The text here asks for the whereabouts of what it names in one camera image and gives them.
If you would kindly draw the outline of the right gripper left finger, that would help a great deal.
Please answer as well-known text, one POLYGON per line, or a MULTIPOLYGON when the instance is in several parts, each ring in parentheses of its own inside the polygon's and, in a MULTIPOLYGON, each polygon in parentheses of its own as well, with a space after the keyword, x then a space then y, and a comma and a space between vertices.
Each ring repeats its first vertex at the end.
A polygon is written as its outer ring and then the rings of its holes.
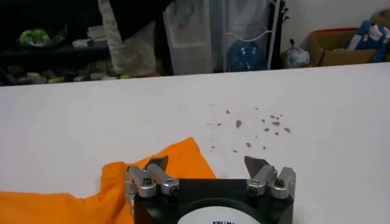
POLYGON ((180 189, 179 180, 165 172, 168 159, 168 156, 152 158, 144 169, 128 166, 124 173, 126 201, 132 201, 136 195, 142 198, 151 198, 158 193, 176 196, 180 189))

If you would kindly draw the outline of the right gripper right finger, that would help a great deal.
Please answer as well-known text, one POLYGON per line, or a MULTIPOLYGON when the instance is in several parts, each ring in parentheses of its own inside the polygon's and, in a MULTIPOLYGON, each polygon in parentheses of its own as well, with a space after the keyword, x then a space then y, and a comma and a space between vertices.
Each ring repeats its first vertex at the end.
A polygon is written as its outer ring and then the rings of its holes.
POLYGON ((283 167, 278 172, 265 159, 244 157, 244 163, 249 172, 246 189, 250 197, 260 197, 270 190, 272 197, 286 199, 295 197, 296 173, 290 167, 283 167))

